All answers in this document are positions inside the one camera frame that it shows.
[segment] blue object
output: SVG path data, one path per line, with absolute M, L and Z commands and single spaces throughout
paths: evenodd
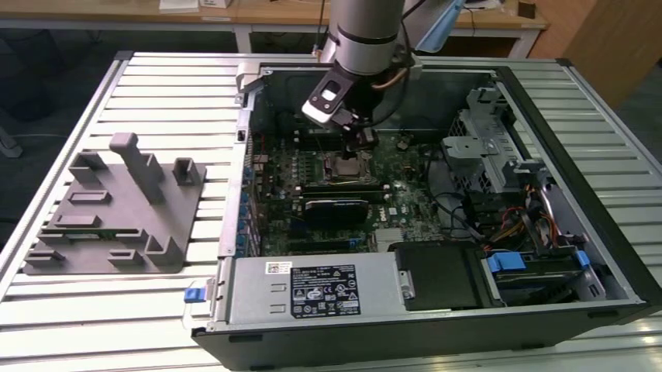
M 518 252 L 498 252 L 492 254 L 487 258 L 487 265 L 492 273 L 526 269 L 524 260 Z
M 349 248 L 352 248 L 352 249 L 356 248 L 359 243 L 360 243 L 360 238 L 349 239 Z
M 416 45 L 417 50 L 428 53 L 436 53 L 441 50 L 463 7 L 464 0 L 452 0 L 451 4 L 444 9 L 441 16 L 432 27 L 429 27 L 427 34 L 420 39 L 420 42 Z
M 588 256 L 586 255 L 586 252 L 583 250 L 578 250 L 575 252 L 576 260 L 579 261 L 579 264 L 582 265 L 582 268 L 586 269 L 591 265 L 591 260 L 588 260 Z
M 207 301 L 204 299 L 205 293 L 207 293 L 207 290 L 204 288 L 187 288 L 184 290 L 184 303 L 197 304 L 200 302 Z
M 244 178 L 245 178 L 245 181 L 252 180 L 252 167 L 244 168 Z

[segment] warning label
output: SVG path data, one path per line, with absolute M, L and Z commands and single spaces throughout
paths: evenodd
M 292 316 L 296 319 L 359 315 L 353 265 L 292 267 Z

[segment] slotted metal surface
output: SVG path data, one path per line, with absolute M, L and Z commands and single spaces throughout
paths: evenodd
M 53 186 L 40 189 L 37 199 L 44 199 L 33 201 L 0 256 L 0 264 L 10 261 L 0 286 L 1 291 L 6 290 L 0 303 L 0 370 L 223 370 L 191 341 L 187 328 L 204 323 L 208 309 L 204 304 L 184 306 L 183 289 L 212 276 L 216 269 L 232 134 L 240 113 L 233 103 L 235 73 L 244 61 L 312 59 L 292 55 L 137 53 L 131 61 L 113 64 L 76 127 L 80 142 L 72 138 L 65 152 L 68 146 L 70 153 L 101 150 L 104 161 L 117 162 L 104 149 L 115 132 L 132 131 L 140 135 L 139 147 L 153 152 L 159 161 L 192 157 L 209 164 L 187 265 L 171 275 L 16 274 L 38 226 L 53 213 L 53 203 L 72 180 L 68 172 L 53 168 L 46 177 Z M 612 113 L 596 98 L 587 98 L 590 89 L 572 69 L 552 60 L 427 59 L 425 64 L 507 64 L 512 68 L 659 281 L 659 169 Z M 531 141 L 520 126 L 518 129 L 535 156 Z M 56 168 L 65 167 L 69 159 L 70 154 L 64 154 Z M 16 253 L 13 260 L 9 250 Z M 181 319 L 184 313 L 191 316 Z M 475 366 L 494 371 L 626 370 L 632 366 L 636 370 L 659 370 L 660 345 L 662 318 L 652 316 L 628 325 L 596 329 L 548 349 L 359 363 L 323 370 L 452 370 Z

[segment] blue clip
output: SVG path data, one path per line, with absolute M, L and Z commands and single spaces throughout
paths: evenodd
M 360 243 L 360 238 L 349 239 L 349 248 L 353 249 Z
M 588 256 L 586 255 L 586 252 L 583 250 L 578 250 L 575 252 L 576 260 L 579 261 L 579 264 L 582 265 L 582 269 L 586 269 L 591 265 L 591 260 L 588 260 Z
M 524 260 L 518 252 L 498 252 L 492 254 L 487 258 L 487 265 L 492 273 L 526 269 Z
M 252 167 L 244 167 L 244 178 L 252 180 Z
M 204 301 L 204 294 L 207 290 L 203 288 L 187 288 L 184 290 L 184 303 L 187 304 L 199 304 Z

